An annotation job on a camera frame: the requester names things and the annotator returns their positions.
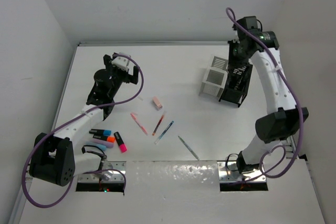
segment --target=white table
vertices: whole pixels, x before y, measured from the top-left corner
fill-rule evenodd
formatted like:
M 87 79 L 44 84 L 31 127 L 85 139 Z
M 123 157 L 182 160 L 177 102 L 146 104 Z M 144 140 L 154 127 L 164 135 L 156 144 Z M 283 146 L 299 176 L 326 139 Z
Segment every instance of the white table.
M 248 96 L 239 109 L 208 95 L 198 96 L 211 54 L 227 58 L 228 46 L 78 47 L 56 125 L 80 111 L 93 86 L 94 73 L 104 68 L 102 57 L 113 52 L 132 55 L 145 79 L 140 94 L 143 101 L 136 98 L 116 105 L 98 125 L 119 131 L 128 147 L 123 154 L 117 146 L 107 151 L 108 160 L 127 162 L 125 196 L 75 192 L 74 183 L 68 196 L 54 208 L 38 209 L 26 203 L 20 223 L 324 223 L 302 160 L 297 160 L 282 178 L 269 180 L 269 191 L 219 192 L 215 160 L 244 149 L 255 135 L 255 120 L 266 114 L 255 69 Z M 129 98 L 138 88 L 123 84 L 115 100 Z M 163 110 L 167 110 L 158 133 L 175 121 L 158 145 L 153 144 L 155 137 L 150 133 L 163 110 L 154 108 L 153 96 L 158 96 Z M 132 120 L 130 112 L 138 114 L 149 136 Z M 193 161 L 177 135 L 202 162 Z M 52 202 L 62 191 L 64 188 L 38 179 L 30 188 L 30 194 L 40 203 Z

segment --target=pink pen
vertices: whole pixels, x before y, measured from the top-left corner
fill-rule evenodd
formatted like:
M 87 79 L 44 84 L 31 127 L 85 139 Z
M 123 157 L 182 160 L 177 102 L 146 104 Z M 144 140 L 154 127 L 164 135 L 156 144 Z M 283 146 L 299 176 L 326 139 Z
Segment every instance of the pink pen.
M 143 133 L 145 133 L 146 135 L 148 135 L 145 127 L 141 125 L 141 123 L 138 121 L 138 119 L 135 117 L 135 115 L 133 115 L 133 113 L 131 113 L 131 117 L 135 120 L 135 122 L 137 123 L 137 125 L 142 129 Z

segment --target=white wall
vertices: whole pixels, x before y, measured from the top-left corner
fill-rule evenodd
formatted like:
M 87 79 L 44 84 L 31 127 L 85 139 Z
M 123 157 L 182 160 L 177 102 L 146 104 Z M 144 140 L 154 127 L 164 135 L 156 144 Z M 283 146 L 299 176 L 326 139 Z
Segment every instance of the white wall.
M 229 40 L 232 22 L 257 15 L 270 28 L 283 0 L 46 0 L 71 41 Z
M 327 223 L 336 223 L 335 17 L 335 0 L 285 0 L 274 29 L 287 78 L 310 113 L 303 151 Z
M 74 49 L 44 0 L 0 6 L 0 223 L 7 223 L 34 139 L 51 129 Z

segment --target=pink eraser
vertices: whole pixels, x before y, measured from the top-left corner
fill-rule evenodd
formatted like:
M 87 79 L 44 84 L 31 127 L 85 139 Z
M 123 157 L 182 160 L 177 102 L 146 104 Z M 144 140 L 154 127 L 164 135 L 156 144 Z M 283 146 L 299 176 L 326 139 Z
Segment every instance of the pink eraser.
M 162 109 L 162 104 L 157 97 L 153 97 L 153 102 L 158 110 Z
M 96 144 L 102 144 L 105 145 L 107 148 L 113 148 L 113 143 L 112 142 L 107 142 L 107 141 L 103 141 L 103 140 L 99 140 L 99 139 L 91 139 L 91 142 L 94 142 Z
M 125 144 L 119 145 L 119 148 L 120 148 L 121 153 L 124 153 L 125 151 L 127 151 L 127 148 L 126 148 Z

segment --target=white desk organizer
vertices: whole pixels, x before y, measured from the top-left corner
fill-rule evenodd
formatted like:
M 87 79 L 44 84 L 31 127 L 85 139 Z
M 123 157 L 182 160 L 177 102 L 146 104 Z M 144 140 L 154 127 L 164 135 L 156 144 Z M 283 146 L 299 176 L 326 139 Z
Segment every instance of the white desk organizer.
M 199 94 L 206 93 L 220 98 L 227 79 L 228 60 L 212 55 L 205 71 Z

